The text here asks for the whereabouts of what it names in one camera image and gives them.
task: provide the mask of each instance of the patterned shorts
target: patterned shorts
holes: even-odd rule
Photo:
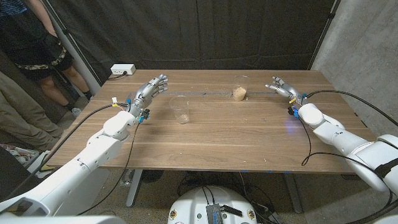
[[[51,34],[31,47],[13,50],[7,55],[22,74],[33,81],[51,76],[54,72],[51,68],[64,71],[73,64],[73,57]]]

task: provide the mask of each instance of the metal robotic hand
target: metal robotic hand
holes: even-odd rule
[[[159,93],[162,93],[167,88],[167,81],[169,79],[161,74],[157,78],[152,79],[146,84],[143,84],[136,93],[136,96],[133,99],[133,102],[139,101],[141,104],[141,108],[147,108],[151,103],[152,99],[155,98]]]
[[[294,98],[296,99],[296,102],[299,105],[304,105],[307,103],[307,99],[303,97],[303,95],[297,91],[294,87],[292,87],[290,84],[284,82],[281,78],[279,77],[272,77],[275,81],[273,81],[274,85],[268,85],[266,84],[266,87],[275,90],[279,95],[284,96],[284,97],[289,97],[290,100],[293,100]]]

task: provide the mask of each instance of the wooden table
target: wooden table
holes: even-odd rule
[[[161,73],[169,78],[169,90],[157,96],[150,109],[150,119],[136,134],[130,169],[213,170],[240,172],[294,172],[350,174],[340,158],[317,155],[301,166],[308,155],[309,143],[300,121],[287,113],[289,100],[267,89],[278,76],[302,93],[333,90],[316,71],[273,70],[137,70],[134,75],[107,81],[83,110],[68,133],[93,110],[111,104],[116,96],[124,102],[130,92]],[[247,75],[251,85],[247,98],[234,101],[233,77]],[[179,124],[169,107],[176,95],[190,100],[190,121]],[[340,121],[348,131],[369,141],[374,135],[354,111],[336,93],[320,93],[310,99],[325,114]],[[119,109],[112,107],[87,119],[49,161],[62,166],[84,149],[88,138]],[[312,152],[336,152],[310,134]],[[119,155],[104,167],[124,167],[132,138],[123,144]]]

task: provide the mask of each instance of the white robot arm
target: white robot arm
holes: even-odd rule
[[[62,203],[96,168],[113,159],[122,142],[129,137],[128,126],[134,126],[147,111],[152,99],[167,90],[167,77],[160,75],[140,87],[125,111],[107,120],[75,158],[59,168],[32,190],[0,203],[0,217],[54,216]]]
[[[390,189],[398,195],[398,138],[390,134],[379,136],[377,141],[369,142],[349,131],[325,114],[314,104],[307,103],[302,95],[278,77],[273,77],[276,86],[266,85],[278,94],[295,100],[298,115],[324,143],[334,146],[339,152],[363,163],[374,172],[357,162],[346,159],[349,166],[366,183],[379,191]]]

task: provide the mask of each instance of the plastic cup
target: plastic cup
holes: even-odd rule
[[[250,84],[250,78],[245,75],[237,75],[234,77],[234,89],[233,89],[234,100],[241,101],[244,99],[244,96],[248,91],[249,84]]]
[[[189,99],[186,96],[175,96],[170,100],[170,107],[173,109],[177,122],[185,124],[189,121]]]

